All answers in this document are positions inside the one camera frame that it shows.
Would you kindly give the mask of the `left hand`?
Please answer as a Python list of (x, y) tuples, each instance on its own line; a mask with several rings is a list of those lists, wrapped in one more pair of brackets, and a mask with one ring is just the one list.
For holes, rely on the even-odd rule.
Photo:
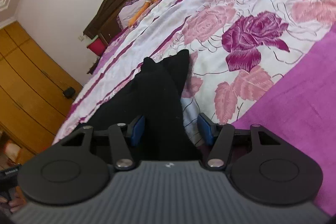
[(9, 201), (4, 195), (1, 195), (1, 211), (4, 213), (13, 214), (25, 206), (26, 200), (23, 197), (22, 191), (19, 187), (15, 188), (13, 196)]

